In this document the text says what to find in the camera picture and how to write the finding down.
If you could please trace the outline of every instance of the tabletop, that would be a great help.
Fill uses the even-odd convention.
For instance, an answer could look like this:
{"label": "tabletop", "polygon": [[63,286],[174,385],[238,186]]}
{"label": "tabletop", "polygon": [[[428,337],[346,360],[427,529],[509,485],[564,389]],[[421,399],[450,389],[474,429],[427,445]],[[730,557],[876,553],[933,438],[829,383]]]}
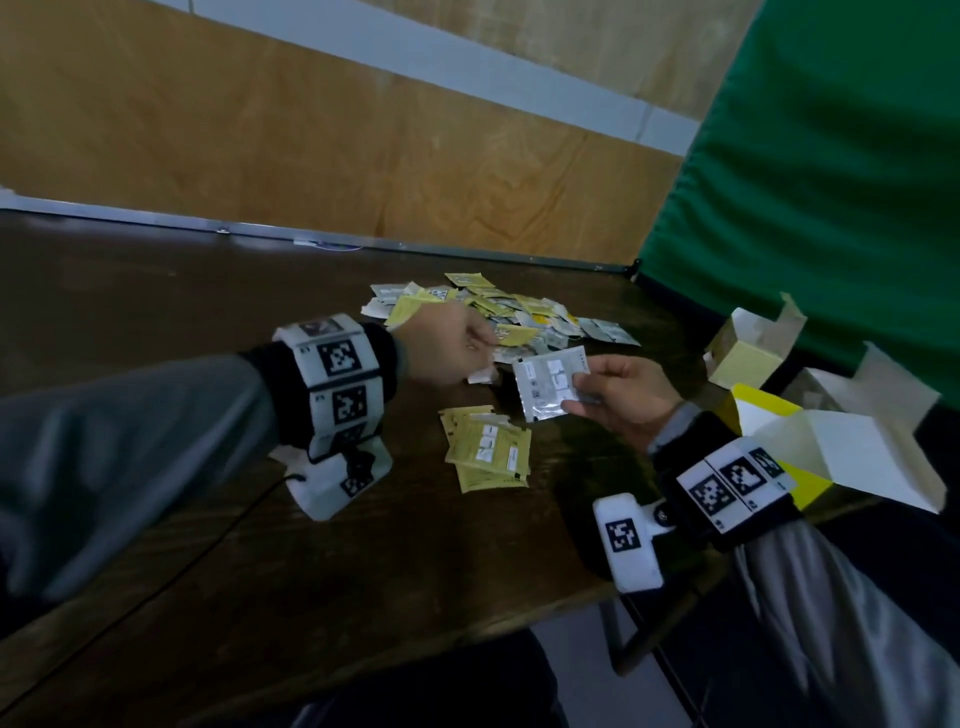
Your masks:
{"label": "tabletop", "polygon": [[[371,283],[477,271],[624,325],[643,348],[616,350],[658,360],[685,396],[704,381],[679,325],[613,274],[17,213],[0,234],[0,395],[238,351],[280,324],[359,318]],[[612,595],[590,504],[649,491],[649,464],[561,417],[530,425],[528,489],[462,495],[437,412],[485,403],[519,414],[509,382],[402,386],[392,472],[329,522],[269,461],[170,515],[0,643],[0,725],[246,715]]]}

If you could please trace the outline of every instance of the white floor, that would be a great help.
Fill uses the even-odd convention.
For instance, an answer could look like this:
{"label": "white floor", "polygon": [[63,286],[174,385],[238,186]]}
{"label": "white floor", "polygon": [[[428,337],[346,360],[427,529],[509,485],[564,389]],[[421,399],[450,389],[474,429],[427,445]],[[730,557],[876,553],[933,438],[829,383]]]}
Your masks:
{"label": "white floor", "polygon": [[[626,641],[633,623],[618,600],[616,609]],[[598,605],[543,621],[533,631],[557,675],[570,728],[689,728],[690,719],[652,656],[627,677],[613,672]]]}

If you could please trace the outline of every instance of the green curtain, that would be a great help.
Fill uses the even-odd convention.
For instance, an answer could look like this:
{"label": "green curtain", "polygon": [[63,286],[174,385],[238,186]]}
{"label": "green curtain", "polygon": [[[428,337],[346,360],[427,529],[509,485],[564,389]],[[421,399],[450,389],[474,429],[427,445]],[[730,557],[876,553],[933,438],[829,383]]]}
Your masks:
{"label": "green curtain", "polygon": [[960,3],[769,0],[640,259],[721,313],[787,291],[804,348],[960,406]]}

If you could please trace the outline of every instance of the metal trim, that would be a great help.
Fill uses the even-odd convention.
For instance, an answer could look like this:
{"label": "metal trim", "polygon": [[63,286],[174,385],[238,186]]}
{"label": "metal trim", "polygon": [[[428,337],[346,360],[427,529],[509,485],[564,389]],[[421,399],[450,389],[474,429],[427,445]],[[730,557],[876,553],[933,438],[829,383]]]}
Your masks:
{"label": "metal trim", "polygon": [[521,255],[500,251],[477,251],[466,248],[450,248],[443,245],[430,245],[427,243],[407,243],[401,240],[391,240],[383,237],[349,235],[343,232],[281,228],[275,225],[258,225],[256,223],[231,223],[224,220],[173,215],[166,212],[149,212],[147,210],[127,209],[125,207],[84,205],[82,203],[67,203],[59,200],[44,200],[38,197],[25,197],[23,195],[12,194],[9,190],[4,190],[3,188],[0,188],[0,209],[32,212],[41,215],[78,217],[89,220],[106,220],[116,223],[132,223],[157,228],[219,232],[220,234],[240,237],[290,240],[291,243],[300,243],[301,245],[303,243],[333,243],[335,245],[373,248],[382,251],[444,255],[447,257],[472,258],[475,260],[490,260],[506,263],[534,263],[536,265],[554,268],[573,268],[604,273],[625,273],[628,270],[628,266],[614,263],[590,263],[583,260],[568,260],[566,258],[546,257],[542,255]]}

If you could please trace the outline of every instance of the wood grain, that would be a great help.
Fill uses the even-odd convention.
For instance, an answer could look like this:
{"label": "wood grain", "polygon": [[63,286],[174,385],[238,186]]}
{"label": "wood grain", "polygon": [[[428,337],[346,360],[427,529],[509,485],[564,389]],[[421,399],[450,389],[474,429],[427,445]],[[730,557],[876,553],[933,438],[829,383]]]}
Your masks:
{"label": "wood grain", "polygon": [[[0,233],[5,392],[236,351],[281,323],[355,314],[372,282],[426,285],[466,268],[620,321],[685,395],[704,381],[676,322],[608,274],[11,213]],[[242,715],[610,594],[590,504],[625,489],[649,497],[647,466],[591,423],[560,418],[534,427],[529,489],[462,496],[436,412],[485,402],[518,413],[509,388],[401,388],[385,419],[386,480],[327,523],[276,489],[160,594],[275,473],[254,469],[148,531],[76,599],[0,643],[0,725]],[[156,598],[79,649],[144,595]]]}
{"label": "wood grain", "polygon": [[759,0],[364,0],[695,119]]}
{"label": "wood grain", "polygon": [[131,0],[0,0],[24,195],[630,263],[680,159]]}

